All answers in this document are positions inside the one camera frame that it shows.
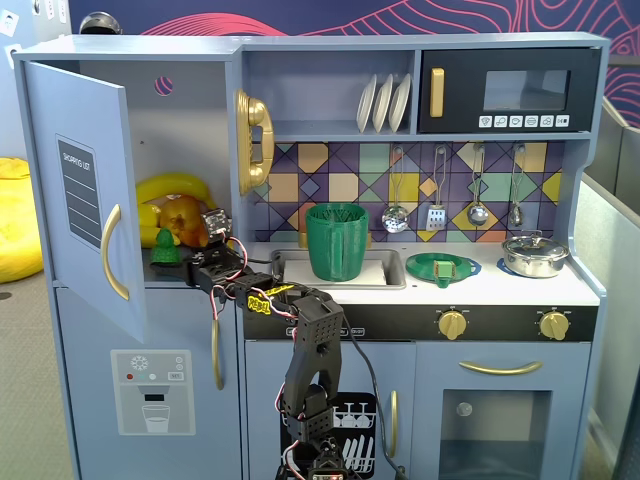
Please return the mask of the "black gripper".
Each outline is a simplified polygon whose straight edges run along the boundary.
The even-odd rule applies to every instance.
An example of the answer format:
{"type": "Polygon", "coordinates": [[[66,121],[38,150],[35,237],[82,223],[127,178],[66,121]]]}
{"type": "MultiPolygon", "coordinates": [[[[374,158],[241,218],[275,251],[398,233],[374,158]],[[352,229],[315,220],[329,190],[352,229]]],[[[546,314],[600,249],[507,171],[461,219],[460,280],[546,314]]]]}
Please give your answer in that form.
{"type": "Polygon", "coordinates": [[[209,293],[214,285],[226,286],[236,278],[253,273],[244,257],[226,244],[199,248],[185,263],[151,263],[156,276],[172,278],[209,293]]]}

